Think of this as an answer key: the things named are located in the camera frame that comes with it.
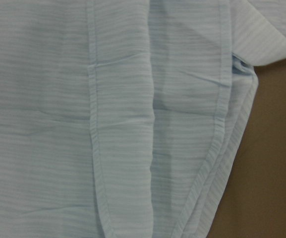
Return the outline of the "light blue button-up shirt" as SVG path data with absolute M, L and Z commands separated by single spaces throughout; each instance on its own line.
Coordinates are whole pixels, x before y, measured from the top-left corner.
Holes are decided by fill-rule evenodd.
M 0 238 L 204 238 L 286 0 L 0 0 Z

